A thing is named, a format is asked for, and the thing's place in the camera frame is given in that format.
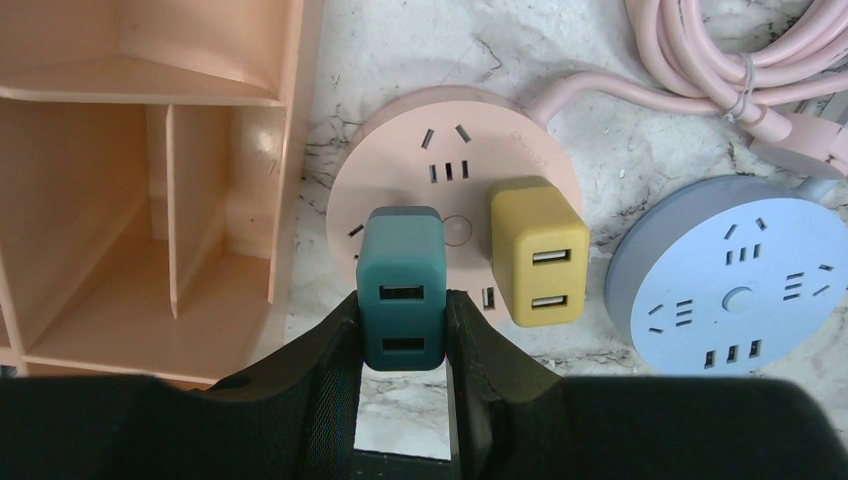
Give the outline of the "teal charger cube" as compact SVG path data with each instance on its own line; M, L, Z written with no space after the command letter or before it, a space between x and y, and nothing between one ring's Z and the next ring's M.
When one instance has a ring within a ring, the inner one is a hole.
M375 371L430 371L445 357L444 228L429 206L369 216L356 266L364 361Z

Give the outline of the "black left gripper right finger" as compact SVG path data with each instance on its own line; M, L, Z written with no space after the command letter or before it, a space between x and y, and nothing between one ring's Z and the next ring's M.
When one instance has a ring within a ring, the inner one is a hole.
M762 378L559 376L447 294L457 479L843 479L817 402Z

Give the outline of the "yellow charger cube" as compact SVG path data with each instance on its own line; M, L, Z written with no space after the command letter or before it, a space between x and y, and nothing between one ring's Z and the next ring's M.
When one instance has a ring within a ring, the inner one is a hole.
M584 312L590 231L564 194L540 176L488 191L490 263L512 321L522 328L576 321Z

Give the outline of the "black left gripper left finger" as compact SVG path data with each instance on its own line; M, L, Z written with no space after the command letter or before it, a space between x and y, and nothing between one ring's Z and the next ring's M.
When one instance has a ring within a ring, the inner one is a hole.
M5 479L346 479L362 350L355 294L205 390L145 375L1 383Z

